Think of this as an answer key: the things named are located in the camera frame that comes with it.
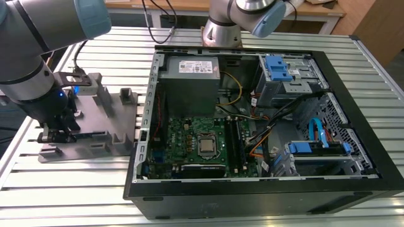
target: yellow wire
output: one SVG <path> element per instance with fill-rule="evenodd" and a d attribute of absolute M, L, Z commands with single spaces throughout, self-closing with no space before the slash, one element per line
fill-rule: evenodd
<path fill-rule="evenodd" d="M 222 71 L 221 71 L 221 73 L 226 74 L 226 75 L 234 80 L 234 82 L 236 82 L 237 85 L 238 85 L 240 92 L 238 92 L 237 98 L 236 98 L 233 101 L 230 101 L 229 103 L 217 104 L 218 106 L 222 106 L 222 105 L 232 105 L 236 101 L 238 101 L 238 99 L 241 98 L 241 94 L 242 94 L 242 86 L 241 86 L 240 82 L 237 81 L 237 79 L 236 79 L 228 72 L 222 72 Z"/>

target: white sticker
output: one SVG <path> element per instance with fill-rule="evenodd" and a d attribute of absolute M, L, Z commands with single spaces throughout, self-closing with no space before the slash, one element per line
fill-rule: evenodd
<path fill-rule="evenodd" d="M 278 151 L 277 147 L 272 147 L 272 149 L 269 150 L 269 154 L 276 154 Z"/>
<path fill-rule="evenodd" d="M 268 166 L 268 164 L 265 163 L 265 161 L 262 161 L 261 167 L 262 167 L 262 169 L 264 169 L 266 172 L 269 171 L 269 166 Z"/>
<path fill-rule="evenodd" d="M 133 8 L 142 8 L 142 5 L 132 5 Z"/>
<path fill-rule="evenodd" d="M 256 99 L 256 98 L 252 98 L 252 99 L 250 99 L 250 105 L 252 105 L 252 106 L 257 106 L 257 99 Z"/>
<path fill-rule="evenodd" d="M 342 16 L 341 13 L 329 13 L 328 15 L 329 15 L 329 16 L 337 16 L 337 17 L 341 17 L 341 16 Z"/>
<path fill-rule="evenodd" d="M 180 61 L 180 73 L 213 73 L 210 61 Z"/>
<path fill-rule="evenodd" d="M 297 74 L 297 75 L 300 75 L 298 70 L 289 70 L 289 73 L 290 73 L 290 74 Z"/>

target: black wire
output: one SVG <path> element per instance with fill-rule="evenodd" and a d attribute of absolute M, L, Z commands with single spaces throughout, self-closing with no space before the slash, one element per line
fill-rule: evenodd
<path fill-rule="evenodd" d="M 296 99 L 293 99 L 286 105 L 284 105 L 277 111 L 276 113 L 273 114 L 273 116 L 270 117 L 269 121 L 268 121 L 268 124 L 266 124 L 266 127 L 265 129 L 257 133 L 257 135 L 254 135 L 249 141 L 253 141 L 256 138 L 264 136 L 269 130 L 270 130 L 270 127 L 268 127 L 269 125 L 273 125 L 276 123 L 276 121 L 278 119 L 281 119 L 284 116 L 286 116 L 288 114 L 290 114 L 294 109 L 297 108 L 297 106 L 300 105 L 300 103 L 308 99 L 308 98 L 314 98 L 314 97 L 320 97 L 324 95 L 324 91 L 317 91 L 314 93 L 310 93 L 310 94 L 305 94 L 305 95 L 301 95 L 298 96 Z"/>
<path fill-rule="evenodd" d="M 294 19 L 293 19 L 293 22 L 292 22 L 292 25 L 290 25 L 290 28 L 289 28 L 288 32 L 292 31 L 292 29 L 293 29 L 293 27 L 294 27 L 294 25 L 296 25 L 296 22 L 297 22 L 297 9 L 296 9 L 296 7 L 293 6 L 293 4 L 292 4 L 289 1 L 290 1 L 290 0 L 288 0 L 286 3 L 289 3 L 290 6 L 293 7 L 293 10 L 294 10 Z"/>
<path fill-rule="evenodd" d="M 10 142 L 12 141 L 12 139 L 9 139 L 9 140 L 4 140 L 4 141 L 1 141 L 0 142 L 0 144 L 2 144 L 2 143 L 8 143 L 8 142 Z"/>
<path fill-rule="evenodd" d="M 244 115 L 244 114 L 237 114 L 237 113 L 232 113 L 229 112 L 222 106 L 217 106 L 228 115 L 234 115 L 234 116 L 241 116 L 241 117 L 245 117 L 245 118 L 249 118 L 249 116 Z"/>
<path fill-rule="evenodd" d="M 13 138 L 13 136 L 8 136 L 8 137 L 1 138 L 0 141 L 2 141 L 2 140 L 9 140 L 9 139 L 12 139 L 12 138 Z"/>
<path fill-rule="evenodd" d="M 0 126 L 0 130 L 5 130 L 5 131 L 18 131 L 18 129 L 16 129 L 16 128 L 2 127 L 2 126 Z"/>
<path fill-rule="evenodd" d="M 76 53 L 74 53 L 74 57 L 73 57 L 73 64 L 74 64 L 74 69 L 73 69 L 73 71 L 74 71 L 74 72 L 81 72 L 81 73 L 84 73 L 84 70 L 82 70 L 82 69 L 78 67 L 78 65 L 77 65 L 77 56 L 78 56 L 80 51 L 81 51 L 82 47 L 85 46 L 86 42 L 88 42 L 88 40 L 85 40 L 85 41 L 80 44 L 78 49 L 76 50 Z"/>
<path fill-rule="evenodd" d="M 173 9 L 170 3 L 169 3 L 169 0 L 165 0 L 165 1 L 166 1 L 166 3 L 168 3 L 168 6 L 169 6 L 170 10 L 172 10 L 173 14 L 174 14 L 174 20 L 176 20 L 176 21 L 174 21 L 174 25 L 173 25 L 173 27 L 172 27 L 172 30 L 173 30 L 173 29 L 177 28 L 177 23 L 178 23 L 177 13 L 176 13 L 176 11 L 174 11 L 174 9 Z M 154 5 L 158 9 L 161 9 L 161 10 L 164 11 L 164 13 L 165 13 L 168 16 L 170 16 L 169 13 L 168 13 L 168 12 L 166 12 L 166 11 L 154 3 L 153 0 L 150 0 L 150 2 L 153 3 L 153 5 Z M 169 34 L 168 34 L 168 36 L 166 36 L 166 38 L 165 38 L 164 41 L 157 41 L 157 40 L 154 39 L 154 36 L 153 36 L 153 34 L 152 34 L 152 30 L 150 30 L 150 26 L 149 26 L 149 23 L 148 23 L 148 19 L 146 19 L 146 9 L 145 9 L 144 0 L 141 0 L 141 4 L 142 4 L 142 10 L 144 10 L 144 15 L 145 15 L 144 18 L 145 18 L 146 28 L 148 28 L 148 31 L 149 31 L 150 38 L 152 38 L 152 40 L 154 41 L 154 43 L 157 43 L 157 44 L 164 44 L 164 43 L 168 41 L 168 39 L 170 38 L 173 31 L 169 30 Z"/>
<path fill-rule="evenodd" d="M 162 8 L 157 5 L 157 3 L 154 3 L 153 0 L 150 0 L 150 2 L 152 2 L 153 5 L 154 5 L 158 9 L 161 9 L 161 11 L 169 16 L 169 13 L 165 11 L 165 9 L 162 9 Z"/>

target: aluminum extrusion table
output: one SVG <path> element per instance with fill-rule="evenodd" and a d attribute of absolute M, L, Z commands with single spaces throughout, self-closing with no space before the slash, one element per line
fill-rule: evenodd
<path fill-rule="evenodd" d="M 153 29 L 157 39 L 168 29 Z M 360 41 L 348 36 L 272 34 L 257 39 L 241 35 L 244 47 L 324 51 L 370 123 L 377 137 L 404 173 L 404 93 Z M 178 29 L 168 45 L 200 45 L 200 31 Z M 109 92 L 130 87 L 145 93 L 154 43 L 145 28 L 114 27 L 86 43 L 77 64 L 100 72 Z M 57 70 L 72 71 L 77 45 L 68 48 Z M 142 113 L 144 96 L 138 97 Z M 401 226 L 404 193 L 370 200 L 332 215 L 146 220 L 122 187 L 129 157 L 41 164 L 37 122 L 26 118 L 0 161 L 0 226 Z"/>

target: power supply label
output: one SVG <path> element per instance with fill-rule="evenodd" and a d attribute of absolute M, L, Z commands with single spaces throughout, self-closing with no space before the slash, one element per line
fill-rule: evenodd
<path fill-rule="evenodd" d="M 210 61 L 180 61 L 180 73 L 213 73 Z"/>

